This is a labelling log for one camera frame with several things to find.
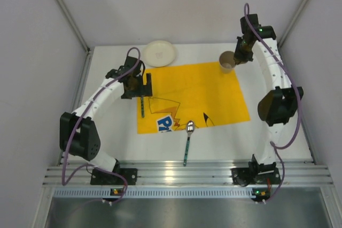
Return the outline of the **silver fork green handle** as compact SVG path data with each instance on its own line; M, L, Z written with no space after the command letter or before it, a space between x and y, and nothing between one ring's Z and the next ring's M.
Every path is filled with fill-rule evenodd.
M140 97L140 101L141 101L141 117L145 118L144 97Z

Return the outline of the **beige paper cup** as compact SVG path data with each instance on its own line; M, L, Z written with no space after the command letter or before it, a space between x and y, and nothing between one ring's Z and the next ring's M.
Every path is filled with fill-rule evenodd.
M228 74L235 69L236 63L234 60L234 53L232 51L225 51L219 57L219 65L221 72Z

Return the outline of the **cream round plate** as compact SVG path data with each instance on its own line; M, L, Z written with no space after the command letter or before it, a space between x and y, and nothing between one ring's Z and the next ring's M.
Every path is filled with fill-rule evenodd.
M151 67L170 65L177 57L176 47L168 41L153 41L147 44L142 52L145 64Z

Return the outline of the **yellow cartoon placemat cloth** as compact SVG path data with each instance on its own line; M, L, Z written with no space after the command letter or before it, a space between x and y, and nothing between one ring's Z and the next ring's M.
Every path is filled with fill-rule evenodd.
M145 118L137 100L137 133L181 131L189 121L209 128L250 120L234 71L221 72L218 62L150 68L152 97L144 97Z

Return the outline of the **silver spoon green handle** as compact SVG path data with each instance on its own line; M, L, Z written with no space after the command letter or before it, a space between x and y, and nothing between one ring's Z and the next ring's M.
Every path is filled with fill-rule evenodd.
M186 133L187 133L187 140L186 140L186 146L184 151L184 158L183 158L183 166L186 167L187 161L188 161L188 152L190 147L190 137L193 134L195 130L195 123L193 121L189 121L186 125Z

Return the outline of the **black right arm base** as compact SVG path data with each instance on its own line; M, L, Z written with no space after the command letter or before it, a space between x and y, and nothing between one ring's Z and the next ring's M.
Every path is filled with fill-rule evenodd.
M279 184L281 181L277 168L261 169L261 171L251 171L250 168L233 168L231 170L233 184L246 187L248 185L267 185L268 182Z

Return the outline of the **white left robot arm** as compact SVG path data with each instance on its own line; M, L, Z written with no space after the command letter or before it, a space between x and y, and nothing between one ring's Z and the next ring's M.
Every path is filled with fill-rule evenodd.
M120 99L152 96L151 74L145 74L145 64L126 56L125 63L111 69L99 88L79 108L60 117L59 147L66 155L81 157L99 169L115 172L119 161L101 146L95 121Z

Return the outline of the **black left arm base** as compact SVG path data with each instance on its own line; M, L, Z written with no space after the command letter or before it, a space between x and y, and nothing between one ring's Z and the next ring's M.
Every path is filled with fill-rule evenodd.
M135 185L137 181L138 170L136 168L121 168L119 173L126 181L127 185ZM124 180L115 175L107 174L93 169L91 173L91 185L123 185Z

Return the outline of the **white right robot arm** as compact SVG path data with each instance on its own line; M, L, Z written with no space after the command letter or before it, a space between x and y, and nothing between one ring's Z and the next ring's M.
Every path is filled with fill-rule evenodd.
M282 130L294 115L299 115L298 101L302 87L293 86L277 48L272 26L259 24L257 14L240 19L242 36L238 37L233 60L236 65L256 60L265 79L266 95L259 101L257 112L263 122L261 139L252 155L258 165L272 165L276 161Z

